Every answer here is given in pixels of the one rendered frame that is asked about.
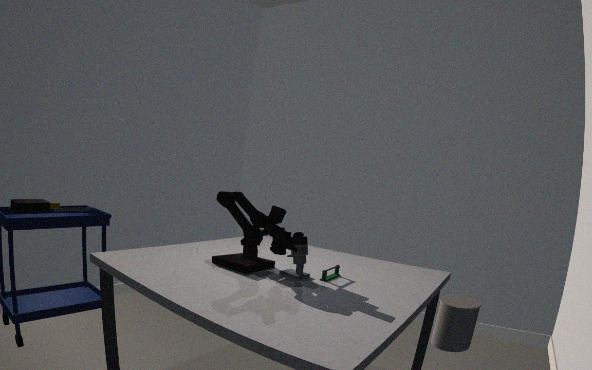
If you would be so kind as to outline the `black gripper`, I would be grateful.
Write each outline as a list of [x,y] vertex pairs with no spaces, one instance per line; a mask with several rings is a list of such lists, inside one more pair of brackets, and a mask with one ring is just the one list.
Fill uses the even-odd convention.
[[[272,248],[274,250],[281,250],[281,249],[286,248],[287,250],[297,252],[298,249],[290,241],[290,237],[291,237],[290,235],[291,235],[291,232],[287,232],[286,230],[284,230],[284,227],[282,227],[282,228],[276,227],[272,233],[272,237],[273,237]],[[304,236],[304,234],[302,232],[296,232],[293,235],[293,237],[303,237],[303,236]]]

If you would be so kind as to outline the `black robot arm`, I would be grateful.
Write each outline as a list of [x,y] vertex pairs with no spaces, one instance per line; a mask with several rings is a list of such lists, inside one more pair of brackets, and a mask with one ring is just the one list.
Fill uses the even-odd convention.
[[[245,218],[244,213],[238,208],[237,203],[242,209],[249,215],[250,221]],[[272,236],[273,230],[279,227],[277,224],[281,223],[286,210],[272,206],[269,216],[266,216],[262,212],[258,211],[249,201],[245,198],[242,192],[219,192],[217,194],[217,202],[227,208],[232,214],[233,218],[240,225],[244,231],[244,238],[240,241],[240,245],[244,245],[244,252],[241,257],[251,258],[252,260],[257,257],[257,247],[260,246],[263,236],[268,234]],[[260,230],[260,228],[264,228]]]

